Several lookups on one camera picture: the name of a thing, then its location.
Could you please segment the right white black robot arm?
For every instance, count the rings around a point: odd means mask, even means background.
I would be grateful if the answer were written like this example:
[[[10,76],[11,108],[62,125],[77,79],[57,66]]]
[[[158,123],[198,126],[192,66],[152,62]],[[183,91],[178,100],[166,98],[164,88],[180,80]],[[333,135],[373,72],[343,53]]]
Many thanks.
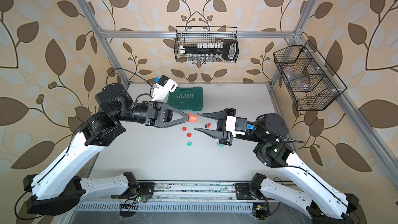
[[[214,130],[198,131],[231,145],[234,139],[255,142],[256,158],[266,167],[288,177],[299,189],[295,190],[257,173],[248,184],[246,192],[257,200],[274,199],[309,217],[314,224],[357,224],[355,211],[359,199],[345,194],[328,184],[299,157],[290,146],[295,140],[286,137],[288,128],[276,113],[263,114],[255,121],[236,116],[234,108],[219,112],[199,113],[200,117],[216,120]]]

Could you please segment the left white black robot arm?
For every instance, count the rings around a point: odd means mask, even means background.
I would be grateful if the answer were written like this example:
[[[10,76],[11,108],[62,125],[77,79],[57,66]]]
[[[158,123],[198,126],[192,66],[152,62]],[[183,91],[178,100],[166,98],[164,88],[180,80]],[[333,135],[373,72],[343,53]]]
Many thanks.
[[[107,85],[95,99],[101,111],[75,130],[68,147],[48,168],[25,177],[24,190],[32,194],[25,203],[28,214],[57,216],[85,200],[141,197],[140,185],[131,172],[106,179],[81,178],[77,173],[126,131],[122,121],[168,128],[198,119],[163,102],[136,103],[119,83]]]

